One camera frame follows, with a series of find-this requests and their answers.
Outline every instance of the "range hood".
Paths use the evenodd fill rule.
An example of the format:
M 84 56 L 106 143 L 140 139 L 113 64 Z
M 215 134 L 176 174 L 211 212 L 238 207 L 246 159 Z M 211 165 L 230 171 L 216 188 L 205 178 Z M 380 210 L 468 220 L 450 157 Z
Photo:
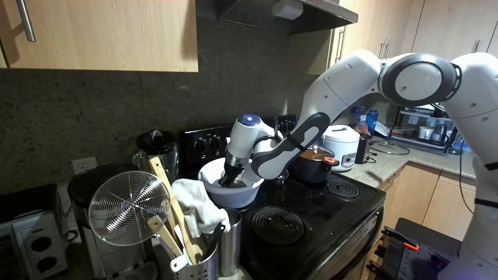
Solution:
M 272 8 L 278 0 L 218 0 L 218 19 L 257 28 L 286 28 L 289 33 L 331 30 L 358 22 L 358 14 L 342 8 L 339 0 L 294 2 L 302 3 L 297 19 L 275 17 Z

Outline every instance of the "metal pot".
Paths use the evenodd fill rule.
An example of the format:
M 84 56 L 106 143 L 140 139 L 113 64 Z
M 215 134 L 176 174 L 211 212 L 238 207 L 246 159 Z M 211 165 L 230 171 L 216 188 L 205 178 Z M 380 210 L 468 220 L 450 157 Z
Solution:
M 295 157 L 289 167 L 289 173 L 297 181 L 306 184 L 320 184 L 327 181 L 330 168 L 338 165 L 339 162 L 333 159 L 331 151 L 313 145 Z

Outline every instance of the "white bowl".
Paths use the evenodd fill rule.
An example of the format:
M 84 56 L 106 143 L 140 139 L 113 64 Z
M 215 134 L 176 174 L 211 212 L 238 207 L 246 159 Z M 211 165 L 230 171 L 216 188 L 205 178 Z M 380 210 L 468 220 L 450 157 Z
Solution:
M 225 188 L 219 185 L 219 179 L 224 173 L 224 159 L 216 159 L 205 164 L 199 171 L 199 181 L 204 184 L 205 192 L 210 195 L 211 201 L 221 209 L 243 209 L 249 206 L 263 184 L 263 179 L 253 174 L 250 168 L 246 168 L 244 182 L 249 185 L 239 185 L 233 188 Z

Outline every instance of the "electric kettle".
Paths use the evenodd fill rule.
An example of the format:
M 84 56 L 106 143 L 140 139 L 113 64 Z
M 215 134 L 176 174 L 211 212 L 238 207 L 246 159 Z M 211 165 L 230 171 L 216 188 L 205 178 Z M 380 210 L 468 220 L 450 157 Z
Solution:
M 152 129 L 135 139 L 138 151 L 132 156 L 132 164 L 143 171 L 151 171 L 149 159 L 159 157 L 169 182 L 179 174 L 179 151 L 173 134 Z

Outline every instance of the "dark tile backsplash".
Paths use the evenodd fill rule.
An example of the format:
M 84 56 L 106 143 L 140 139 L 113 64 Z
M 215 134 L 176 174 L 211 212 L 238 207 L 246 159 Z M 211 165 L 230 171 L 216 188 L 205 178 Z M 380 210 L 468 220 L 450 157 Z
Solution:
M 241 112 L 299 114 L 306 76 L 292 76 L 288 36 L 197 19 L 199 73 L 0 72 L 0 193 L 71 178 L 71 159 L 99 165 L 151 128 L 232 123 Z

